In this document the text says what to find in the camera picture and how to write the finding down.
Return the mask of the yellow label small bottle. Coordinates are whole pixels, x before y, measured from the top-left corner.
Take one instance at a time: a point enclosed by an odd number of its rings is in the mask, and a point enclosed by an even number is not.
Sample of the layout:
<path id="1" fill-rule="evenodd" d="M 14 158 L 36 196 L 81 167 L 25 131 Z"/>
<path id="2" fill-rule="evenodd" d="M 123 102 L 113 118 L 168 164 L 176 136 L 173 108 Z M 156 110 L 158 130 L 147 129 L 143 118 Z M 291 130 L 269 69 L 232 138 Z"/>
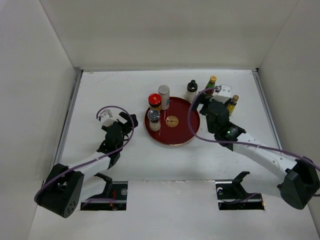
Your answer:
<path id="1" fill-rule="evenodd" d="M 227 110 L 228 110 L 228 113 L 229 113 L 229 116 L 232 115 L 236 105 L 237 105 L 237 102 L 239 100 L 239 96 L 238 95 L 234 95 L 231 100 L 228 102 L 228 105 L 227 105 Z"/>

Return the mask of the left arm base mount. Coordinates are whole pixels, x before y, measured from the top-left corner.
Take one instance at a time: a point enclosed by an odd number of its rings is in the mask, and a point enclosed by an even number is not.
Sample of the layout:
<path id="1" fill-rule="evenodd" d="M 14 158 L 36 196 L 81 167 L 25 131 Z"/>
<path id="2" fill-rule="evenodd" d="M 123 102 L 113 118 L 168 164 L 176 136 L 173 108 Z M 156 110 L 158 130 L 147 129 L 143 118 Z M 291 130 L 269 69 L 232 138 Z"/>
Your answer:
<path id="1" fill-rule="evenodd" d="M 97 173 L 81 190 L 81 211 L 125 211 L 127 209 L 128 182 L 113 181 L 105 174 Z"/>

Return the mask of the black cap white bottle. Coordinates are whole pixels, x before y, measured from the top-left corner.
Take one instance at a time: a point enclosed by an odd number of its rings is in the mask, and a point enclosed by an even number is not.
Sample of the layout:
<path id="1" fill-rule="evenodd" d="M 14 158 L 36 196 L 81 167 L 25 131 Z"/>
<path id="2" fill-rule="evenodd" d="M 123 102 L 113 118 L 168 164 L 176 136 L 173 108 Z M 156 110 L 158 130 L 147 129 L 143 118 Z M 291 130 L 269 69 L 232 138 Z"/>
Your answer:
<path id="1" fill-rule="evenodd" d="M 192 79 L 186 86 L 185 99 L 191 103 L 197 95 L 197 92 L 198 84 L 194 79 Z"/>

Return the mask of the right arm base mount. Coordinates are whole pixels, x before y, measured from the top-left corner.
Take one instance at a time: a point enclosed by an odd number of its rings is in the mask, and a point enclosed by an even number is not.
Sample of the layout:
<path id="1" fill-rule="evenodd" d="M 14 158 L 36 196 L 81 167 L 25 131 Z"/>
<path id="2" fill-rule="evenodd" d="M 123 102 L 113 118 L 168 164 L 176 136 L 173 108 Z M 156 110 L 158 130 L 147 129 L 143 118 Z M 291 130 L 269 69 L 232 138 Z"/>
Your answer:
<path id="1" fill-rule="evenodd" d="M 249 171 L 242 171 L 234 179 L 215 182 L 217 204 L 220 211 L 265 210 L 260 193 L 248 193 L 241 185 Z"/>

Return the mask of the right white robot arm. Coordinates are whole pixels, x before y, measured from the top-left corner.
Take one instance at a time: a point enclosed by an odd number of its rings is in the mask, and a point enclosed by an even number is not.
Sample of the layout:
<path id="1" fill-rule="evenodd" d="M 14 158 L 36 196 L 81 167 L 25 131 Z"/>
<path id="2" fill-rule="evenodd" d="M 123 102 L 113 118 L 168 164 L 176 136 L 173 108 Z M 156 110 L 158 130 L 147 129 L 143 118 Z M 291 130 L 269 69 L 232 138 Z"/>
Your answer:
<path id="1" fill-rule="evenodd" d="M 243 155 L 264 167 L 278 179 L 280 197 L 291 207 L 302 210 L 320 189 L 320 167 L 305 156 L 262 144 L 245 129 L 230 121 L 226 104 L 200 92 L 192 101 L 189 112 L 203 105 L 206 125 L 214 135 L 212 143 Z"/>

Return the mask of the silver lid white jar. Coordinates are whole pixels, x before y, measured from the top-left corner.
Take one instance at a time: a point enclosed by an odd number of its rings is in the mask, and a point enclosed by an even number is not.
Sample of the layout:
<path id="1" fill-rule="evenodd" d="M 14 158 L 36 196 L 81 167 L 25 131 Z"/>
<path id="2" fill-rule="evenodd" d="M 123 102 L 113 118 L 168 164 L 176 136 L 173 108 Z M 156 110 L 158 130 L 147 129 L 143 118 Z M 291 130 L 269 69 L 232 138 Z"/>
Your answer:
<path id="1" fill-rule="evenodd" d="M 161 109 L 167 110 L 170 106 L 170 88 L 167 85 L 161 85 L 158 88 L 158 94 L 161 96 Z"/>

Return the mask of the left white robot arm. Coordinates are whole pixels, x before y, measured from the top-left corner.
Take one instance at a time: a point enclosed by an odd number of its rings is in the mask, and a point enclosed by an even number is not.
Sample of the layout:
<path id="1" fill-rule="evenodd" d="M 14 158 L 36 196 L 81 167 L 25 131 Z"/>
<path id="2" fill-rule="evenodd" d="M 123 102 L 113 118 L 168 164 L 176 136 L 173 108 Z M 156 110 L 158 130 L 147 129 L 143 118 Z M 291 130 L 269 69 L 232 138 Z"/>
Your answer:
<path id="1" fill-rule="evenodd" d="M 89 159 L 84 159 L 75 166 L 58 163 L 52 167 L 44 185 L 34 197 L 38 206 L 68 218 L 76 210 L 78 203 L 86 199 L 83 184 L 91 178 L 100 178 L 102 182 L 91 187 L 93 192 L 88 197 L 98 196 L 105 200 L 112 195 L 112 179 L 102 174 L 102 171 L 117 163 L 121 151 L 139 125 L 135 114 L 122 111 L 119 116 L 126 122 L 117 119 L 109 126 L 103 125 L 101 129 L 105 131 L 104 140 Z"/>

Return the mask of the red chili sauce bottle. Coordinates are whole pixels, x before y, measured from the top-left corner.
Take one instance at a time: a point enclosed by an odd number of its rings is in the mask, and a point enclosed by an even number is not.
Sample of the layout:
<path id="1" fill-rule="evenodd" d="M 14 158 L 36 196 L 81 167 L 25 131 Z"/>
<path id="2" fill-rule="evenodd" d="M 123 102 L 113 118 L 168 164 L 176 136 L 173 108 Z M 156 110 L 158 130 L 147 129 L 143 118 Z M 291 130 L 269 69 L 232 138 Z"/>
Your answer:
<path id="1" fill-rule="evenodd" d="M 217 77 L 215 75 L 210 76 L 207 85 L 204 88 L 204 96 L 206 98 L 212 97 L 215 92 Z"/>

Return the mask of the clear dome salt grinder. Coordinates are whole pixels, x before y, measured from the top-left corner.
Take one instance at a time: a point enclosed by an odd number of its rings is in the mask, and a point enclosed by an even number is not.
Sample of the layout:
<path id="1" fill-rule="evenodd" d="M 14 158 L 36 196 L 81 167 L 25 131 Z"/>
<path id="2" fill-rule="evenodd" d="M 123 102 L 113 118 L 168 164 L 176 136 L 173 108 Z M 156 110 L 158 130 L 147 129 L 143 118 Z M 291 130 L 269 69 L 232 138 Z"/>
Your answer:
<path id="1" fill-rule="evenodd" d="M 153 132 L 157 132 L 161 128 L 161 113 L 157 109 L 150 109 L 147 113 L 147 117 L 149 120 L 149 128 Z"/>

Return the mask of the red lid sauce jar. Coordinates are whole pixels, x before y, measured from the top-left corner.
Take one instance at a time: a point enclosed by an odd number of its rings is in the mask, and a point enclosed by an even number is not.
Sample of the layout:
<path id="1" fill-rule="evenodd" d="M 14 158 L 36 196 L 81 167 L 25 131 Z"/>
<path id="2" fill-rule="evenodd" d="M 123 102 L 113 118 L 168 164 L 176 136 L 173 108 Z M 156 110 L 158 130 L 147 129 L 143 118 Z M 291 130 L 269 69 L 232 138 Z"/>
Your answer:
<path id="1" fill-rule="evenodd" d="M 158 93 L 152 93 L 148 97 L 148 103 L 150 109 L 161 111 L 162 109 L 162 97 Z"/>

